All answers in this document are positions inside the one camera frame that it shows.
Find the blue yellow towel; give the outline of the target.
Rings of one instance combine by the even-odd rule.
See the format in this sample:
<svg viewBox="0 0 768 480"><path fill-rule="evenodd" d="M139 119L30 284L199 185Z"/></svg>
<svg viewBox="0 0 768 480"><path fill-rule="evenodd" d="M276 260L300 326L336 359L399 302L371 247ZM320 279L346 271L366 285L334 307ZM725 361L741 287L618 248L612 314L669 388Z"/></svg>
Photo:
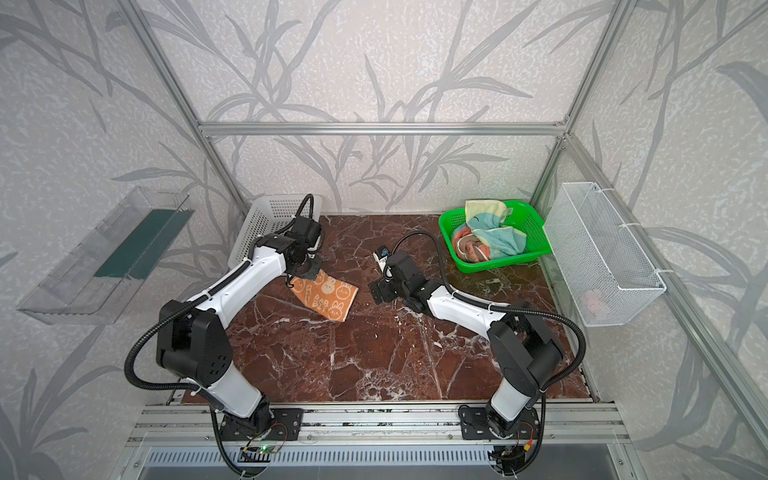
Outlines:
<svg viewBox="0 0 768 480"><path fill-rule="evenodd" d="M499 200L465 202L466 224L490 248L491 260L517 256L525 251L527 235L504 224L512 211Z"/></svg>

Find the orange bunny pattern towel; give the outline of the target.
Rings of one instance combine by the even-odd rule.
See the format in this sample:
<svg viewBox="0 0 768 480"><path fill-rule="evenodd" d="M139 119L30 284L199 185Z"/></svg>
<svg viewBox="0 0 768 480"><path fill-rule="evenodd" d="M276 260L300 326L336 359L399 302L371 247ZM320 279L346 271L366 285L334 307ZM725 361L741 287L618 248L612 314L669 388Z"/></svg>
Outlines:
<svg viewBox="0 0 768 480"><path fill-rule="evenodd" d="M310 310L327 320L343 323L359 289L320 270L315 280L294 279L292 291Z"/></svg>

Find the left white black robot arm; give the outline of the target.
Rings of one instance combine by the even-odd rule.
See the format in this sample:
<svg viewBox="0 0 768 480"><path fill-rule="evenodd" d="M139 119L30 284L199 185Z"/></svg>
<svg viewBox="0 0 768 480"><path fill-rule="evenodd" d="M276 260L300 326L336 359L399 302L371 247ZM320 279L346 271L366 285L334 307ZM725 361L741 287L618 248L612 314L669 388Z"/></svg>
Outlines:
<svg viewBox="0 0 768 480"><path fill-rule="evenodd" d="M273 280L315 278L321 234L318 221L297 216L282 229L257 237L233 270L190 298L189 312L157 334L157 364L190 384L195 394L249 437L268 431L274 416L265 395L235 366L227 327Z"/></svg>

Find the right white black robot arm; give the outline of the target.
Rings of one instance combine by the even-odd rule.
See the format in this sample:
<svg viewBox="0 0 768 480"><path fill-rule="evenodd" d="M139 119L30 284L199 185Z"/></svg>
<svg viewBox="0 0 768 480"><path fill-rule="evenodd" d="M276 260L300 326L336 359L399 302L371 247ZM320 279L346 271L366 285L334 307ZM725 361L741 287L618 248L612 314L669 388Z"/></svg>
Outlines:
<svg viewBox="0 0 768 480"><path fill-rule="evenodd" d="M485 407L486 422L497 438L512 436L541 397L545 383L564 358L557 336L526 302L514 312L498 312L443 281L423 275L413 258L381 247L374 253L382 277L369 284L377 304L397 299L412 311L452 322L487 340L503 380Z"/></svg>

